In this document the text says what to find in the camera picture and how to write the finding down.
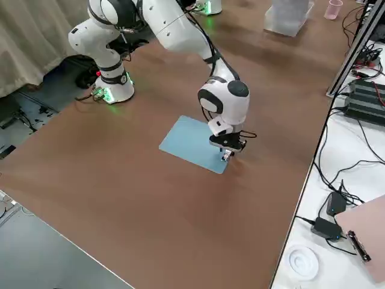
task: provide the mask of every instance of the robotic arm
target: robotic arm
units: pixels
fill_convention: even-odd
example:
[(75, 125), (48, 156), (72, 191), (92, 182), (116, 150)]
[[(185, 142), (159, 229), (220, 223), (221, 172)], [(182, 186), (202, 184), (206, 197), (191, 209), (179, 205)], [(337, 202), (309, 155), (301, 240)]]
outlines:
[(186, 16), (185, 8), (195, 0), (88, 0), (90, 19), (69, 33), (72, 47), (88, 55), (99, 66), (96, 93), (108, 103), (125, 101), (134, 94), (116, 51), (106, 48), (120, 31), (143, 21), (160, 44), (173, 52), (197, 53), (211, 69), (211, 75), (198, 92), (200, 105), (216, 116), (208, 125), (213, 133), (210, 143), (225, 151), (224, 161), (245, 148), (241, 140), (250, 93), (239, 75), (225, 61), (198, 22)]

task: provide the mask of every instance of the tabletop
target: tabletop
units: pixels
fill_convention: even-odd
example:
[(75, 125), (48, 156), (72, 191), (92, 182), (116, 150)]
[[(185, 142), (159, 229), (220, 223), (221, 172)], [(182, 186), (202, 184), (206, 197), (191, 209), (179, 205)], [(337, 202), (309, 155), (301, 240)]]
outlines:
[(341, 19), (316, 4), (291, 39), (262, 31), (271, 1), (223, 2), (200, 20), (250, 86), (258, 134), (223, 175), (158, 149), (180, 115), (203, 120), (209, 69), (156, 42), (126, 66), (132, 100), (74, 102), (0, 164), (1, 190), (136, 288), (268, 287), (319, 139)]
[[(384, 44), (376, 43), (376, 48), (385, 48)], [(368, 75), (376, 72), (370, 69), (360, 70)], [(355, 78), (349, 75), (343, 88)], [(378, 84), (385, 84), (385, 76), (373, 79)], [(334, 107), (343, 107), (344, 96), (339, 96), (333, 103)], [(381, 157), (385, 157), (385, 127), (362, 122), (364, 132), (374, 151)], [(326, 132), (322, 136), (322, 144), (325, 141)], [(316, 162), (321, 146), (317, 152)], [(350, 167), (359, 160), (377, 161), (369, 150), (362, 130), (354, 119), (349, 119), (343, 114), (332, 115), (328, 121), (327, 142), (321, 155), (321, 169), (326, 178), (331, 181), (340, 169)], [(297, 216), (315, 220), (318, 210), (330, 193), (327, 186), (321, 181), (319, 173), (314, 166), (310, 167), (309, 178), (305, 183)], [(333, 183), (338, 187), (341, 180), (352, 194), (357, 195), (367, 202), (385, 194), (385, 183), (383, 181), (385, 167), (381, 164), (363, 164), (355, 169), (343, 172)], [(333, 221), (324, 212), (321, 217)], [(298, 282), (290, 274), (286, 265), (286, 257), (290, 248), (295, 245), (305, 245), (311, 248), (318, 257), (320, 270), (319, 275), (309, 282)], [(349, 242), (343, 241), (334, 244), (342, 249), (353, 252)], [(385, 288), (385, 283), (376, 284), (367, 274), (359, 257), (350, 256), (339, 252), (331, 247), (321, 237), (310, 231), (310, 225), (300, 219), (295, 219), (290, 230), (285, 249), (282, 254), (273, 289), (284, 288), (349, 288), (349, 289), (371, 289)]]

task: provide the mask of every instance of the power adapter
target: power adapter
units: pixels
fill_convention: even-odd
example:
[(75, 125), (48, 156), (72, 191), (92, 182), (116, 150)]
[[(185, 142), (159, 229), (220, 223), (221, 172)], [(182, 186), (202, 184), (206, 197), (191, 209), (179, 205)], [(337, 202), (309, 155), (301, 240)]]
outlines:
[(338, 241), (342, 234), (342, 229), (340, 226), (320, 217), (315, 219), (314, 224), (310, 230), (312, 233), (330, 241)]
[(331, 193), (327, 201), (326, 213), (334, 217), (336, 214), (342, 213), (347, 209), (347, 202), (341, 194), (334, 191)]

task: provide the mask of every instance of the clipboard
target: clipboard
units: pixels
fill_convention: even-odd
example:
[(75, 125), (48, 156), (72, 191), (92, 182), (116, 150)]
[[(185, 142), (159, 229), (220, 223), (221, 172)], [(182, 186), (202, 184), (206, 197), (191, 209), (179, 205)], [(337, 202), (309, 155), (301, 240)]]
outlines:
[(374, 281), (385, 281), (385, 196), (336, 215), (336, 221)]

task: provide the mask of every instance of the white roll of tape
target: white roll of tape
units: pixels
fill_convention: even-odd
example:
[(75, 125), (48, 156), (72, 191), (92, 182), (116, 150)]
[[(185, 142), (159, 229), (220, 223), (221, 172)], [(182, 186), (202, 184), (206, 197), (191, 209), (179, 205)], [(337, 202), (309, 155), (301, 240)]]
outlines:
[(310, 281), (318, 274), (317, 256), (306, 246), (290, 247), (285, 254), (285, 263), (289, 276), (298, 281)]

